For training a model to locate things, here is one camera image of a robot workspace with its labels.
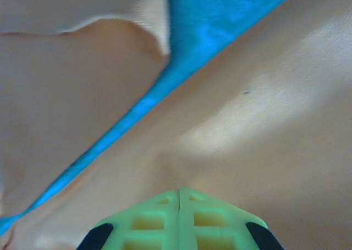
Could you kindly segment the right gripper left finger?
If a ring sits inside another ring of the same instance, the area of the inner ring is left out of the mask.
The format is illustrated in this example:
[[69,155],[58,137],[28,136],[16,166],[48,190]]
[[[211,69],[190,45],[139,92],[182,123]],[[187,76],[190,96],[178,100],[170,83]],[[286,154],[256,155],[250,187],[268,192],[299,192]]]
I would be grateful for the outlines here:
[[169,191],[99,221],[78,249],[178,249],[179,192]]

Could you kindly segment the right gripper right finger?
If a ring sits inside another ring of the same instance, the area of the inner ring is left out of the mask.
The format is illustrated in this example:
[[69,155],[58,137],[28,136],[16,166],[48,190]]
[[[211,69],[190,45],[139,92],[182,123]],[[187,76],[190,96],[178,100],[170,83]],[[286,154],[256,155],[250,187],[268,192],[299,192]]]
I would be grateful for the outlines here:
[[179,249],[283,249],[258,216],[191,188],[179,190]]

